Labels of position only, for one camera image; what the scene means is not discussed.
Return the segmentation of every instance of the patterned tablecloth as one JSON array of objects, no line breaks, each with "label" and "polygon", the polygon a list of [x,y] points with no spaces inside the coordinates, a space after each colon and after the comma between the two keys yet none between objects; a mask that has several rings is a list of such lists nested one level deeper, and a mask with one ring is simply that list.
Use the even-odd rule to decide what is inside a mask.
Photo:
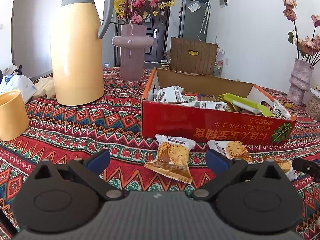
[{"label": "patterned tablecloth", "polygon": [[[104,96],[86,106],[64,107],[55,99],[45,97],[26,104],[29,128],[13,141],[0,141],[0,207],[13,223],[10,204],[22,183],[44,158],[53,163],[67,163],[75,157],[88,158],[107,148],[112,158],[101,178],[126,190],[184,190],[190,194],[215,177],[205,165],[208,147],[204,143],[197,143],[190,154],[191,185],[143,167],[145,162],[156,157],[158,148],[154,138],[143,138],[141,134],[140,98],[150,73],[151,70],[145,70],[141,81],[123,82],[118,68],[105,68]],[[284,93],[266,90],[280,101],[286,101]],[[289,110],[298,119],[290,139],[281,147],[247,146],[255,162],[261,162],[263,156],[289,160],[320,158],[320,123],[314,121],[303,106],[292,106]],[[320,215],[319,183],[300,173],[293,186],[304,202],[296,231],[306,239],[315,239],[320,232],[315,224]],[[2,227],[0,237],[8,239]]]}]

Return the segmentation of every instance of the chair backrest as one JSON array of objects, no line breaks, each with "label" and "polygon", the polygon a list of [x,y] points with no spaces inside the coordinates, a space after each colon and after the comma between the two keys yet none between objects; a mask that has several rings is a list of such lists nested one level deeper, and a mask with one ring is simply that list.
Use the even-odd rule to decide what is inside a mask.
[{"label": "chair backrest", "polygon": [[170,69],[213,75],[217,57],[217,44],[171,38]]}]

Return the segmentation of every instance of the red box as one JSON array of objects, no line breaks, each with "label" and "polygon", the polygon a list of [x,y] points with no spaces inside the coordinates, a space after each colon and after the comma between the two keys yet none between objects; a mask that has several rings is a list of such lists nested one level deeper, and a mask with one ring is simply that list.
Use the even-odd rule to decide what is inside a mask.
[{"label": "red box", "polygon": [[[153,101],[154,89],[170,86],[180,86],[187,92],[205,95],[231,93],[257,103],[265,101],[271,107],[275,100],[255,84],[154,68],[141,99],[144,137],[153,138],[156,134],[162,134],[197,142],[228,140],[242,141],[247,145],[283,145],[296,124],[292,114],[287,120]],[[280,133],[286,135],[282,141],[279,141]]]}]

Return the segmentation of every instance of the gray handle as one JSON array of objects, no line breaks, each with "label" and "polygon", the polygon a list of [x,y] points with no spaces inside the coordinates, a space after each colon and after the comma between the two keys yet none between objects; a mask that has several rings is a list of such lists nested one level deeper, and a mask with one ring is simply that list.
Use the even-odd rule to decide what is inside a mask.
[{"label": "gray handle", "polygon": [[106,14],[106,17],[104,18],[103,24],[99,27],[99,32],[98,32],[99,39],[102,39],[103,36],[106,34],[106,31],[110,25],[112,14],[113,14],[113,0],[108,0],[107,14]]}]

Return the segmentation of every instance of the yellow mug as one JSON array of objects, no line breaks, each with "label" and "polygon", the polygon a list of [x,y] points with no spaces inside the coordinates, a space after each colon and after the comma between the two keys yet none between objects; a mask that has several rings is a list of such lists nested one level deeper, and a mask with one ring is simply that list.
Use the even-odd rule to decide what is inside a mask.
[{"label": "yellow mug", "polygon": [[29,118],[20,90],[0,95],[0,140],[11,141],[28,128]]}]

